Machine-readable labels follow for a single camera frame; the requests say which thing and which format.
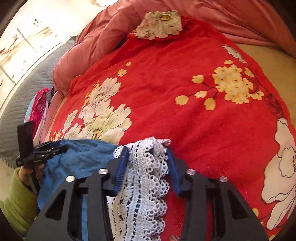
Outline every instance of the gray quilted mat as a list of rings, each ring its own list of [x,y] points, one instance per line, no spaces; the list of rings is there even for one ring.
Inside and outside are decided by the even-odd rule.
[[[24,122],[27,108],[34,95],[43,88],[53,86],[52,70],[74,43],[75,38],[71,38],[46,57],[23,81],[7,104],[0,119],[0,157],[8,166],[15,167],[15,159],[19,155],[17,125]]]

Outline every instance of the red floral fabric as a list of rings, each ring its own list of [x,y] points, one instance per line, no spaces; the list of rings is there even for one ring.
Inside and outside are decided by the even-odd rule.
[[[191,18],[182,27],[152,41],[135,31],[76,77],[50,138],[171,139],[190,168],[227,176],[273,237],[296,204],[296,132],[287,107],[259,65],[224,35]],[[161,238],[169,240],[181,234],[186,201],[172,189],[165,201]]]

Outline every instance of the green sleeve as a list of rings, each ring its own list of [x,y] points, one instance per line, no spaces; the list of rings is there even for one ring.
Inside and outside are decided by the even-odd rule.
[[[37,216],[37,195],[20,181],[19,170],[14,171],[9,196],[0,201],[0,208],[15,231],[25,237]]]

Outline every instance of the pink comforter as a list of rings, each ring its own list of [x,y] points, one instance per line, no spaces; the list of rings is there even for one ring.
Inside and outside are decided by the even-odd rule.
[[[178,10],[181,16],[206,21],[236,43],[280,46],[296,57],[296,42],[266,0],[119,0],[100,12],[53,71],[56,90],[68,95],[72,79],[112,52],[145,13]]]

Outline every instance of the lace fabric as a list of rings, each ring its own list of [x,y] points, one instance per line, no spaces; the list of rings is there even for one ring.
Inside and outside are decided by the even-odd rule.
[[[165,222],[162,216],[167,205],[162,200],[168,182],[166,146],[170,140],[147,138],[127,144],[130,151],[121,192],[108,197],[110,223],[115,241],[160,241]],[[123,146],[114,151],[119,157]]]

